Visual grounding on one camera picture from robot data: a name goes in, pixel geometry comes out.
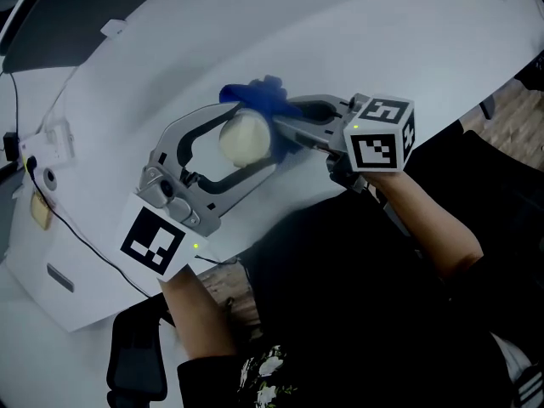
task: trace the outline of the power outlet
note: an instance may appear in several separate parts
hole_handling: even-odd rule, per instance
[[[23,140],[20,152],[25,160],[35,156],[40,169],[67,163],[74,156],[68,121],[61,120],[47,132]]]

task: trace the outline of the fiducial marker cube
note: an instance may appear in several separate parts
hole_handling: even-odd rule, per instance
[[[414,102],[373,96],[343,131],[354,172],[399,172],[416,143]]]

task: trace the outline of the wooden floor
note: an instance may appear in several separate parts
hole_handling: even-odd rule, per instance
[[[544,95],[528,91],[511,80],[494,93],[496,111],[487,121],[479,106],[461,123],[514,159],[544,172]],[[233,298],[232,313],[243,325],[259,322],[251,287],[239,265],[218,266],[201,275],[201,280],[220,304]]]

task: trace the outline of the forearm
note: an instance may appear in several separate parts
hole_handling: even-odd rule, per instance
[[[448,278],[484,254],[474,234],[439,206],[405,173],[383,175],[373,184],[386,196],[405,227]]]
[[[190,359],[236,354],[221,308],[189,266],[161,289]]]

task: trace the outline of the white device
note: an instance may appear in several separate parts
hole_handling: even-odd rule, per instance
[[[21,141],[20,152],[24,159],[35,156],[39,169],[68,162],[74,156],[68,121],[61,120],[47,132]]]
[[[354,172],[399,172],[416,143],[414,102],[387,95],[367,101],[343,130]]]
[[[169,281],[206,246],[204,237],[164,210],[135,194],[128,197],[114,245],[116,257],[126,262],[123,267],[146,268],[159,280]]]

